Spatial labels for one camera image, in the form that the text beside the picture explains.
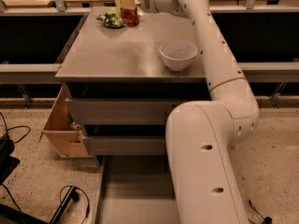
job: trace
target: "cabinet drawer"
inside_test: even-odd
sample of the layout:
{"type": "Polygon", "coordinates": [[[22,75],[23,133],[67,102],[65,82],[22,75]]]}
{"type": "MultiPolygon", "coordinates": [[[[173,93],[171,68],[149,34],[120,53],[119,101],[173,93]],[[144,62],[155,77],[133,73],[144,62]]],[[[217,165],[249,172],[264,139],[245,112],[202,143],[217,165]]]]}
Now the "cabinet drawer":
{"type": "Polygon", "coordinates": [[[52,143],[61,158],[88,157],[82,142],[82,130],[72,128],[72,118],[64,100],[66,92],[61,89],[53,105],[42,133],[52,143]]]}
{"type": "Polygon", "coordinates": [[[165,155],[163,136],[83,136],[90,155],[165,155]]]}
{"type": "Polygon", "coordinates": [[[66,99],[72,118],[80,124],[165,124],[185,100],[66,99]]]}

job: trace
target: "wooden drawer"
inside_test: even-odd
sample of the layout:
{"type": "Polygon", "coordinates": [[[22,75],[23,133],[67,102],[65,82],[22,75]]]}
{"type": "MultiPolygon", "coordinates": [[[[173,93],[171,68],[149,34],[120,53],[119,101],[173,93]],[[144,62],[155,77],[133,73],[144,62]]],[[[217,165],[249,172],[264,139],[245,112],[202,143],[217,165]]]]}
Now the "wooden drawer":
{"type": "Polygon", "coordinates": [[[168,115],[185,100],[165,99],[66,99],[79,124],[165,124],[168,115]]]}
{"type": "Polygon", "coordinates": [[[65,103],[66,93],[61,89],[42,133],[52,143],[61,158],[89,157],[82,142],[82,130],[72,129],[72,117],[65,103]]]}

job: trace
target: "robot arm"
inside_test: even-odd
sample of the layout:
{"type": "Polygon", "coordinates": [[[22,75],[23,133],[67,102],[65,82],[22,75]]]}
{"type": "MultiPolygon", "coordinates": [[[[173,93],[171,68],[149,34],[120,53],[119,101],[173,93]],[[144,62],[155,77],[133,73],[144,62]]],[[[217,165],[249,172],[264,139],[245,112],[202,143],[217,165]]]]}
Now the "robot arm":
{"type": "Polygon", "coordinates": [[[255,129],[259,108],[209,10],[208,0],[140,0],[145,12],[185,15],[193,24],[212,102],[180,105],[166,147],[182,224],[249,223],[227,147],[255,129]]]}

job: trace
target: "terrazzo floor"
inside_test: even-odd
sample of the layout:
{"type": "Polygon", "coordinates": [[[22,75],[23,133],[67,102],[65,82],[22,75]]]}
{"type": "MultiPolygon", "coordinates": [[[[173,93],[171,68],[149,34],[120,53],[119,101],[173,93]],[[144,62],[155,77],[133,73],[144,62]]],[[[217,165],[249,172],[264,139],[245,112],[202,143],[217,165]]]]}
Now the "terrazzo floor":
{"type": "MultiPolygon", "coordinates": [[[[257,99],[261,118],[256,131],[247,141],[229,149],[238,185],[252,222],[260,224],[263,220],[248,205],[248,200],[264,217],[273,218],[273,224],[296,224],[299,223],[299,100],[283,98],[279,100],[279,108],[274,108],[266,97],[257,99]]],[[[13,156],[21,164],[5,181],[21,210],[50,221],[64,185],[83,189],[93,210],[98,177],[93,159],[62,159],[46,136],[40,139],[53,101],[35,101],[29,108],[23,101],[15,104],[0,101],[0,112],[8,128],[28,125],[32,129],[15,144],[13,156]]],[[[1,122],[0,134],[3,132],[1,122]]],[[[10,137],[16,140],[23,132],[13,131],[10,137]]],[[[83,195],[80,197],[79,202],[67,208],[61,223],[83,220],[87,203],[83,195]]],[[[14,207],[2,187],[0,203],[14,207]]]]}

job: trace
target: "gray tabletop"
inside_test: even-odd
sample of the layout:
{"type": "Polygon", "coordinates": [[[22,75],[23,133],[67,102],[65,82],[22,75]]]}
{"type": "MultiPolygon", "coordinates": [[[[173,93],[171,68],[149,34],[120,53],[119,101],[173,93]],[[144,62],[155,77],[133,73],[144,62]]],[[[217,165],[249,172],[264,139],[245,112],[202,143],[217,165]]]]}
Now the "gray tabletop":
{"type": "Polygon", "coordinates": [[[196,44],[191,22],[165,13],[145,13],[138,26],[106,28],[96,17],[109,7],[93,7],[78,37],[56,74],[60,81],[193,82],[203,77],[197,55],[180,72],[165,67],[159,46],[167,39],[182,38],[196,44]]]}

